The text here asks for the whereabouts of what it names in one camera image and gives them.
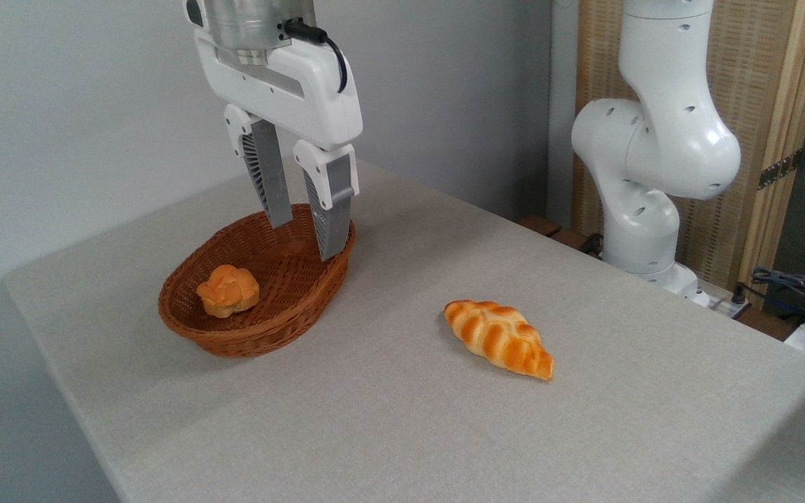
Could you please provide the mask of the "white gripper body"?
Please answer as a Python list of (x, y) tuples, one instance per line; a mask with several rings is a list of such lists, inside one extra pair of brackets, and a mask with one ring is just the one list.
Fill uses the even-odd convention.
[(265, 66), (243, 66), (203, 29), (195, 29), (193, 38), (205, 79), (221, 99), (323, 150), (335, 150), (361, 135), (354, 77), (338, 91), (340, 70), (331, 49), (294, 39), (268, 51)]

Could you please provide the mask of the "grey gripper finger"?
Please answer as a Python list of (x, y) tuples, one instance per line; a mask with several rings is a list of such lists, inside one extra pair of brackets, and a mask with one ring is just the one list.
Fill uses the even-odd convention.
[(321, 259), (328, 261), (347, 245), (351, 200), (360, 194), (354, 147), (326, 152), (298, 140), (293, 153), (304, 171)]
[(226, 106), (224, 118), (234, 153), (248, 169), (270, 225), (277, 228), (291, 222), (293, 210), (277, 128), (233, 104)]

